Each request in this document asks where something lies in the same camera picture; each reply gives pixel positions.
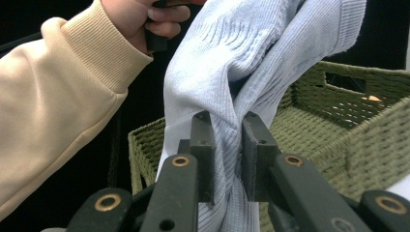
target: sleeve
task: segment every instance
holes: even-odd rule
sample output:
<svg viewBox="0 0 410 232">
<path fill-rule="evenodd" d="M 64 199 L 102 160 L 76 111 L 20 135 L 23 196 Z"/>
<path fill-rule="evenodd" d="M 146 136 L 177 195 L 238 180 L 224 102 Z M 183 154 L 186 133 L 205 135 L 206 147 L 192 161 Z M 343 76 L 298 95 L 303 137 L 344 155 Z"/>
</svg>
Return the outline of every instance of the sleeve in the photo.
<svg viewBox="0 0 410 232">
<path fill-rule="evenodd" d="M 107 124 L 152 58 L 100 0 L 0 60 L 0 221 Z"/>
</svg>

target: green woven basket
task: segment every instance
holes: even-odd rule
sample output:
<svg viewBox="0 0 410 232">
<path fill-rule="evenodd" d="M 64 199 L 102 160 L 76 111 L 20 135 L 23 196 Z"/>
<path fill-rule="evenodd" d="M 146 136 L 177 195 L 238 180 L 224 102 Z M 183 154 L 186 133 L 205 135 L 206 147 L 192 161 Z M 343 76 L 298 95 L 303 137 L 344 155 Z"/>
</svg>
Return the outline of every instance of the green woven basket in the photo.
<svg viewBox="0 0 410 232">
<path fill-rule="evenodd" d="M 361 79 L 366 92 L 332 86 L 327 75 Z M 359 199 L 410 174 L 410 72 L 319 62 L 283 96 L 270 131 L 285 153 L 311 160 L 340 193 Z M 132 191 L 155 182 L 164 120 L 129 134 Z M 274 231 L 260 206 L 261 231 Z"/>
</svg>

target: black clamp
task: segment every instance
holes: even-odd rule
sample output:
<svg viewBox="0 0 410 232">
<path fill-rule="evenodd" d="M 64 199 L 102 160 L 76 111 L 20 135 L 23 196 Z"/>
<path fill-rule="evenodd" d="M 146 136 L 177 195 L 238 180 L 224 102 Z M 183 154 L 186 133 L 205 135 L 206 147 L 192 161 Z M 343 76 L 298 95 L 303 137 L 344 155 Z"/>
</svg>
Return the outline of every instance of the black clamp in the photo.
<svg viewBox="0 0 410 232">
<path fill-rule="evenodd" d="M 384 190 L 360 202 L 338 194 L 307 159 L 283 154 L 258 115 L 243 120 L 242 180 L 248 200 L 269 202 L 277 232 L 406 232 L 410 202 Z M 198 202 L 213 203 L 215 142 L 208 112 L 165 160 L 158 181 L 136 196 L 107 188 L 90 196 L 68 231 L 197 231 Z"/>
<path fill-rule="evenodd" d="M 156 8 L 166 8 L 166 0 L 160 0 L 153 4 Z M 145 30 L 145 40 L 147 43 L 147 49 L 149 51 L 165 51 L 168 49 L 168 39 L 166 37 L 158 36 L 149 30 Z"/>
</svg>

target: folded cloth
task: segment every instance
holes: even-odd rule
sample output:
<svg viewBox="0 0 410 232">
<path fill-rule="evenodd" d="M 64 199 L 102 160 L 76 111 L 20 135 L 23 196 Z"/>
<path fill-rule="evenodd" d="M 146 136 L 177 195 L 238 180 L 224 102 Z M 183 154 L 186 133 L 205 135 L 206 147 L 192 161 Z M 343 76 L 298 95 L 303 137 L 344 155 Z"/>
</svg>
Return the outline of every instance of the folded cloth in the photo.
<svg viewBox="0 0 410 232">
<path fill-rule="evenodd" d="M 287 87 L 325 56 L 351 47 L 366 0 L 208 0 L 169 64 L 160 161 L 190 138 L 191 117 L 211 113 L 215 204 L 199 204 L 199 231 L 259 231 L 258 204 L 240 179 L 241 123 L 268 126 Z"/>
</svg>

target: person's hand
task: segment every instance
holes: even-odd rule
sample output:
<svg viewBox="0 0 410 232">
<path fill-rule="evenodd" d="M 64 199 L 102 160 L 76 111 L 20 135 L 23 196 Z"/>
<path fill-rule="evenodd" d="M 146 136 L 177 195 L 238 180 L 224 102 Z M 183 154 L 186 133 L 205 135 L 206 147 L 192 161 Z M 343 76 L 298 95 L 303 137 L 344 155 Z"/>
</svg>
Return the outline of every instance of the person's hand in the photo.
<svg viewBox="0 0 410 232">
<path fill-rule="evenodd" d="M 181 32 L 179 22 L 190 17 L 187 6 L 154 8 L 157 0 L 102 0 L 102 7 L 121 34 L 139 51 L 150 54 L 144 28 L 158 36 L 173 38 Z M 178 0 L 179 3 L 204 3 L 203 0 Z M 147 17 L 153 22 L 145 23 Z"/>
</svg>

